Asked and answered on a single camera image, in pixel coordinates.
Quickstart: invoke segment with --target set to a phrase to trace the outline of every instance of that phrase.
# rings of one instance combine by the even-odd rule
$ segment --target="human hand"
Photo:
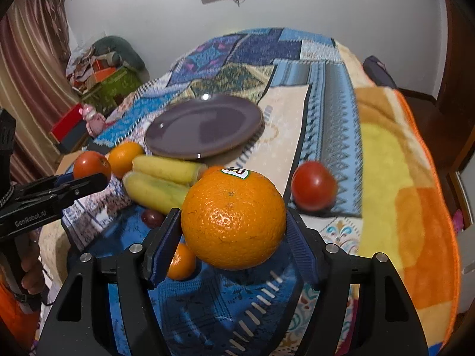
[[[21,267],[26,273],[21,280],[21,285],[28,290],[29,294],[41,293],[45,287],[43,267],[38,256],[39,246],[37,243],[32,242],[29,252],[21,260]]]

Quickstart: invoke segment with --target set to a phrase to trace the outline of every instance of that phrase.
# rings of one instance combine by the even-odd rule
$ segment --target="curtain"
[[[53,175],[58,164],[48,134],[78,101],[64,75],[68,41],[63,0],[15,0],[0,20],[0,107],[17,121],[10,174],[18,183]]]

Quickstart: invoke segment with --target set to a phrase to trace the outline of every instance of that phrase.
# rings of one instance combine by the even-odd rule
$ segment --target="orange sleeve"
[[[26,350],[30,350],[35,340],[39,313],[23,313],[13,295],[0,282],[0,317],[20,346]]]

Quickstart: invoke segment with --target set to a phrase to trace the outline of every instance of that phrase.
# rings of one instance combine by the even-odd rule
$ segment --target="pile of clothes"
[[[71,53],[66,78],[77,92],[85,94],[123,65],[137,72],[145,68],[127,40],[106,36],[92,46],[77,47]]]

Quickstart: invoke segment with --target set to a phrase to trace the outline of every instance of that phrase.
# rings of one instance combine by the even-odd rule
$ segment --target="orange blanket edge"
[[[414,132],[414,135],[416,136],[417,141],[419,144],[422,146],[422,149],[424,150],[427,159],[429,161],[430,165],[430,171],[432,173],[432,176],[434,177],[434,182],[436,183],[437,187],[437,192],[439,194],[439,198],[444,205],[444,215],[446,216],[446,219],[449,223],[450,226],[452,226],[452,218],[450,217],[450,214],[447,209],[447,205],[445,203],[445,199],[442,193],[442,188],[440,187],[440,182],[439,182],[439,177],[437,174],[437,170],[434,164],[434,160],[432,159],[432,155],[429,151],[429,149],[426,146],[426,143],[424,142],[424,139],[422,139],[419,129],[417,128],[416,121],[414,120],[414,115],[412,115],[412,111],[409,108],[409,105],[405,99],[405,97],[398,91],[394,90],[396,93],[396,97],[399,101],[399,104],[401,105],[402,109],[404,110],[404,113],[407,117],[408,123],[412,127],[412,131]],[[457,239],[455,237],[455,232],[453,229],[450,231],[450,238],[451,238],[451,244],[452,244],[452,249],[454,250],[454,253],[458,254],[458,244],[457,244]],[[460,256],[457,255],[454,261],[454,272],[455,272],[455,287],[454,287],[454,298],[453,298],[453,305],[452,305],[452,311],[450,313],[450,325],[447,328],[447,332],[444,336],[444,340],[442,342],[442,346],[444,346],[447,341],[450,338],[450,335],[452,334],[454,324],[455,324],[455,318],[457,317],[457,308],[458,308],[458,298],[460,295]]]

